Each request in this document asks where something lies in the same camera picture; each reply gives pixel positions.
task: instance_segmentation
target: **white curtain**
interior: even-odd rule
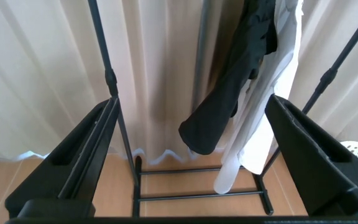
[[[169,153],[188,159],[177,129],[191,110],[202,0],[98,4],[132,150],[149,162]],[[223,63],[241,6],[210,0],[201,96]],[[290,97],[300,108],[357,28],[358,1],[307,0],[303,11]],[[49,153],[108,97],[85,0],[0,0],[0,157]],[[334,137],[358,141],[358,45],[310,116]],[[123,151],[117,128],[111,148]]]

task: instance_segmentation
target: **floor plank seam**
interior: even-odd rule
[[[290,207],[290,210],[291,210],[291,212],[292,212],[292,215],[295,215],[295,213],[293,212],[291,203],[290,203],[290,201],[289,201],[289,199],[288,199],[288,197],[287,197],[287,194],[286,194],[285,191],[284,191],[283,185],[281,184],[280,178],[278,178],[278,175],[277,175],[277,173],[276,173],[275,167],[272,166],[271,169],[273,169],[274,174],[275,174],[275,176],[276,176],[276,178],[277,178],[277,180],[278,180],[278,183],[280,184],[281,191],[283,192],[284,197],[285,197],[285,200],[287,201],[287,204],[288,204],[288,206]]]
[[[13,177],[12,177],[12,179],[11,179],[11,182],[10,182],[9,185],[6,187],[6,190],[5,190],[5,192],[4,192],[4,195],[2,196],[2,198],[1,198],[1,200],[0,200],[0,206],[1,206],[2,201],[6,198],[7,192],[8,192],[8,190],[9,190],[9,188],[11,188],[11,185],[12,185],[12,183],[13,183],[13,180],[16,178],[16,175],[17,175],[17,173],[19,172],[19,170],[20,170],[20,168],[21,168],[21,166],[22,166],[22,163],[23,163],[23,161],[20,162],[19,166],[18,166],[17,169],[16,169],[15,174],[13,175]]]

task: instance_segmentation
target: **black metal rack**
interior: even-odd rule
[[[161,196],[161,197],[142,197],[140,194],[140,186],[141,186],[141,176],[142,175],[157,175],[157,174],[180,174],[187,172],[209,172],[209,171],[218,171],[220,167],[207,168],[207,169],[183,169],[183,170],[159,170],[159,171],[142,171],[142,159],[137,157],[135,163],[132,159],[132,153],[129,146],[128,136],[124,124],[124,118],[122,117],[122,111],[118,100],[118,90],[117,90],[117,81],[114,74],[114,71],[110,64],[109,54],[106,47],[106,40],[104,38],[103,27],[101,24],[101,19],[99,15],[98,5],[96,0],[88,0],[89,8],[91,9],[91,15],[94,23],[94,27],[96,30],[96,35],[98,37],[99,47],[101,51],[101,55],[103,58],[104,66],[106,69],[106,81],[109,86],[109,91],[113,99],[117,99],[119,106],[119,116],[118,123],[120,126],[122,138],[124,140],[124,146],[129,162],[129,166],[131,168],[132,176],[134,179],[134,195],[133,195],[133,207],[132,207],[132,216],[139,217],[140,215],[140,203],[146,201],[156,201],[156,200],[175,200],[175,199],[185,199],[185,198],[205,198],[205,197],[225,197],[225,196],[234,196],[234,195],[251,195],[251,194],[259,194],[262,204],[264,206],[264,210],[267,215],[273,214],[273,207],[270,203],[269,195],[267,189],[265,188],[263,178],[267,171],[270,169],[273,162],[276,160],[277,156],[280,153],[280,150],[277,149],[271,159],[268,161],[266,166],[264,167],[263,172],[260,175],[253,174],[255,183],[257,188],[255,190],[250,191],[242,191],[242,192],[229,192],[226,194],[193,194],[193,195],[176,195],[176,196]],[[317,101],[319,96],[323,93],[323,91],[327,88],[327,86],[334,80],[338,68],[341,66],[345,58],[349,55],[350,51],[353,49],[355,44],[358,41],[358,29],[350,39],[350,41],[345,46],[344,50],[341,52],[337,60],[334,62],[332,67],[321,77],[319,85],[316,87],[313,95],[308,100],[306,106],[303,108],[302,112],[305,114],[309,112],[311,107]]]

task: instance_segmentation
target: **black garment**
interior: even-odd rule
[[[246,0],[239,25],[221,76],[212,92],[190,117],[182,122],[182,140],[199,154],[214,151],[229,121],[246,81],[255,78],[265,54],[276,51],[273,23],[275,1]]]

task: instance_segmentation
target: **horizontal bar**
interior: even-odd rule
[[[159,197],[141,197],[140,202],[149,202],[156,200],[175,200],[175,199],[186,199],[186,198],[205,198],[205,197],[225,197],[225,196],[236,196],[236,195],[252,195],[262,194],[261,190],[245,191],[245,192],[229,192],[226,194],[195,194],[195,195],[176,195],[176,196],[159,196]]]
[[[182,169],[182,170],[156,170],[156,171],[142,171],[140,175],[152,175],[152,174],[181,174],[188,172],[207,172],[207,171],[219,171],[220,167],[212,167],[212,168],[197,168],[197,169]]]

